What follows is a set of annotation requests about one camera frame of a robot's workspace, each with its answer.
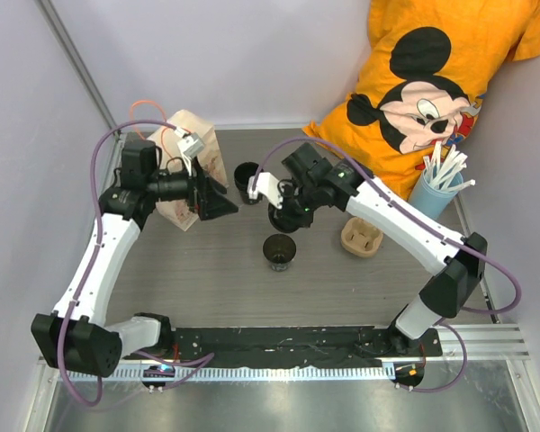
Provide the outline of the printed paper takeout bag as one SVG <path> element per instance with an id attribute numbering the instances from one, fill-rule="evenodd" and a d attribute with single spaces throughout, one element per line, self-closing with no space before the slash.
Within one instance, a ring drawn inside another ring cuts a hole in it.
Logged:
<path id="1" fill-rule="evenodd" d="M 192 180 L 200 174 L 227 187 L 229 180 L 224 166 L 214 124 L 186 109 L 168 117 L 165 110 L 151 100 L 138 100 L 130 106 L 129 116 L 135 118 L 135 110 L 141 105 L 151 105 L 160 119 L 171 126 L 157 126 L 148 136 L 161 149 L 160 169 L 169 174 L 184 171 Z"/>

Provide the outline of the black coffee cup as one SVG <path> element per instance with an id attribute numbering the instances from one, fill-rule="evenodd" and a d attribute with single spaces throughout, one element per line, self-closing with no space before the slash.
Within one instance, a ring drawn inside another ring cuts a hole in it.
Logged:
<path id="1" fill-rule="evenodd" d="M 238 189 L 239 196 L 244 204 L 255 205 L 260 202 L 261 197 L 251 199 L 248 194 L 248 182 L 256 173 L 258 164 L 255 162 L 243 162 L 239 164 L 233 173 L 234 184 Z"/>

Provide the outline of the translucent single black cup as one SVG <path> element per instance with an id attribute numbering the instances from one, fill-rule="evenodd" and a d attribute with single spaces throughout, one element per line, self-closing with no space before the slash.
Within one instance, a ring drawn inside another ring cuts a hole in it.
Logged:
<path id="1" fill-rule="evenodd" d="M 262 253 L 270 268 L 282 272 L 289 268 L 297 252 L 294 240 L 285 234 L 269 236 L 262 246 Z"/>

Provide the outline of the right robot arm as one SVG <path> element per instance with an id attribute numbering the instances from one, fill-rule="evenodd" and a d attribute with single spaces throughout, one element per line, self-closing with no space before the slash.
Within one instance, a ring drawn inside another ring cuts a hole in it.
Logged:
<path id="1" fill-rule="evenodd" d="M 428 282 L 388 327 L 391 351 L 406 356 L 442 319 L 457 316 L 480 284 L 487 241 L 439 226 L 393 193 L 351 157 L 336 164 L 303 143 L 283 160 L 290 176 L 279 180 L 258 169 L 249 180 L 250 196 L 269 202 L 268 218 L 283 233 L 308 228 L 314 212 L 336 207 L 373 224 L 414 256 L 430 273 Z"/>

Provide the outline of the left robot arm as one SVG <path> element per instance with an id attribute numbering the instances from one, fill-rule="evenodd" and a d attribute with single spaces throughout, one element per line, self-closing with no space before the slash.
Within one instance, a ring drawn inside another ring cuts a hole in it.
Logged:
<path id="1" fill-rule="evenodd" d="M 125 258 L 157 203 L 185 203 L 202 221 L 239 209 L 227 198 L 226 187 L 200 166 L 200 137 L 187 134 L 177 146 L 183 166 L 173 173 L 159 167 L 161 151 L 149 140 L 137 139 L 122 149 L 119 183 L 96 198 L 92 237 L 69 287 L 50 314 L 36 315 L 31 324 L 49 366 L 108 377 L 123 357 L 139 350 L 156 359 L 172 352 L 171 324 L 164 315 L 138 313 L 112 326 L 105 322 Z"/>

